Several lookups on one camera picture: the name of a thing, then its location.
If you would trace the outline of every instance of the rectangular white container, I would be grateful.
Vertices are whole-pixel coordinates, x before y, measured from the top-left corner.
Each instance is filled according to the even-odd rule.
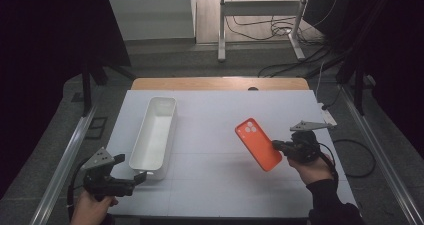
[[[176,127],[177,101],[169,97],[150,100],[131,154],[129,165],[147,171],[147,179],[163,179],[168,170]]]

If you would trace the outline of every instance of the hand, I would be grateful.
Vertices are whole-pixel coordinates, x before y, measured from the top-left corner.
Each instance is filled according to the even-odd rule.
[[[71,225],[99,225],[106,217],[109,207],[118,204],[115,197],[106,196],[98,202],[84,190],[78,198]]]
[[[331,158],[327,154],[325,156],[331,161]],[[289,165],[299,172],[300,178],[306,185],[324,179],[334,179],[331,175],[330,168],[322,158],[318,158],[307,164],[298,163],[290,158],[287,160]]]

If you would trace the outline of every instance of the orange phone case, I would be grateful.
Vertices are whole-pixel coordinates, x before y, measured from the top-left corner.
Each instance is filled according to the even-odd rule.
[[[255,119],[249,118],[238,125],[236,134],[264,171],[271,171],[283,159]]]

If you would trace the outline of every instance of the white table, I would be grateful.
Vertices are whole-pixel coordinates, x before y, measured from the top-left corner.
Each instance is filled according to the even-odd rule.
[[[118,198],[116,215],[172,217],[307,217],[312,196],[287,160],[264,172],[235,134],[254,118],[271,140],[290,140],[301,120],[323,122],[313,91],[128,91],[107,150],[125,154],[115,178],[135,175],[128,161],[152,97],[177,100],[177,127],[167,176],[148,180]],[[327,129],[315,130],[330,147],[340,175],[338,194],[356,204]]]

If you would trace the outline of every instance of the wooden floor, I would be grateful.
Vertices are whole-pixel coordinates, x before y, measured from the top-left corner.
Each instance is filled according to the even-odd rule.
[[[225,1],[263,1],[263,0],[225,0]],[[298,0],[281,0],[281,1],[298,1]],[[219,32],[219,3],[220,0],[196,0],[196,42],[198,44],[208,44],[218,42],[218,32]],[[271,19],[273,21],[289,17],[281,16],[238,16],[238,17],[227,17],[225,23],[225,37],[226,42],[253,42],[253,41],[276,41],[276,40],[287,40],[287,32],[281,29],[277,36],[272,36],[271,31]],[[254,24],[254,25],[240,25],[246,23],[254,23],[260,21],[268,21],[266,23]],[[294,19],[284,20],[284,22],[293,23]],[[290,24],[278,24],[280,27],[287,26],[292,27]],[[301,22],[300,28],[305,30],[309,28],[310,25]],[[308,29],[308,37],[319,37],[321,34],[316,32],[315,29]]]

